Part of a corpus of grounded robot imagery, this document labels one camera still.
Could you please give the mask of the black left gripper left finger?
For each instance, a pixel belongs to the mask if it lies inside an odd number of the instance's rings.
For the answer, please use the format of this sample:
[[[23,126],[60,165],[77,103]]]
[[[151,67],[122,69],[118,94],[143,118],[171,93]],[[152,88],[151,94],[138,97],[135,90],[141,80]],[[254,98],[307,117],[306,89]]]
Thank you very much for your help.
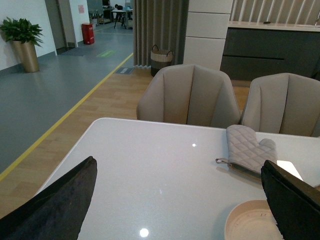
[[[2,240],[76,240],[91,204],[97,161],[89,156],[0,220]]]

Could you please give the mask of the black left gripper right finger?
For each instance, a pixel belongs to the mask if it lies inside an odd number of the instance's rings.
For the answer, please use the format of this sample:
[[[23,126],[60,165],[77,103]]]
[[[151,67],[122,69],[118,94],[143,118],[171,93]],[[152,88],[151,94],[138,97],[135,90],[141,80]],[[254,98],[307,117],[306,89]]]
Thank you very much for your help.
[[[261,182],[277,228],[285,240],[320,238],[320,191],[270,160]]]

